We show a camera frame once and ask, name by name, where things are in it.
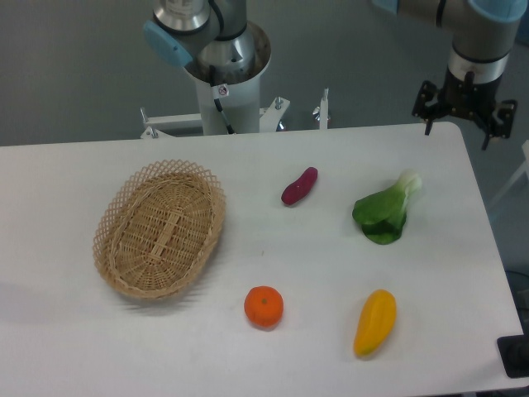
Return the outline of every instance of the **robotic arm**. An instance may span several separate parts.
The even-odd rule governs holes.
[[[144,33],[171,65],[196,61],[196,77],[213,85],[236,84],[255,64],[254,40],[246,26],[245,0],[155,0],[153,21],[145,24]]]
[[[373,0],[395,14],[430,22],[454,33],[445,82],[441,89],[425,81],[412,114],[427,122],[447,115],[472,120],[491,137],[509,138],[517,109],[514,100],[495,96],[527,0]]]

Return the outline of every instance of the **toy fruit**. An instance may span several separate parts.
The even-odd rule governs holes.
[[[385,289],[377,289],[362,308],[356,330],[355,354],[365,357],[374,352],[388,337],[397,318],[395,298]]]
[[[283,317],[283,298],[272,287],[254,287],[246,295],[245,313],[254,325],[273,327]]]

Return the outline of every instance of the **yellow pepper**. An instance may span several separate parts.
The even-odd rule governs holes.
[[[354,350],[359,357],[374,352],[388,337],[397,318],[395,298],[385,289],[377,289],[362,308],[356,330]]]

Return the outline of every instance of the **woven basket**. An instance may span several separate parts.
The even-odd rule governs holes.
[[[148,165],[123,185],[99,223],[93,240],[99,274],[129,296],[177,294],[217,244],[225,207],[209,170],[181,160]]]

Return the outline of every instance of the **bok choy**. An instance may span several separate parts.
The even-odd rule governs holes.
[[[372,242],[381,245],[395,242],[403,234],[409,197],[421,187],[418,173],[404,170],[394,185],[358,200],[353,219]]]

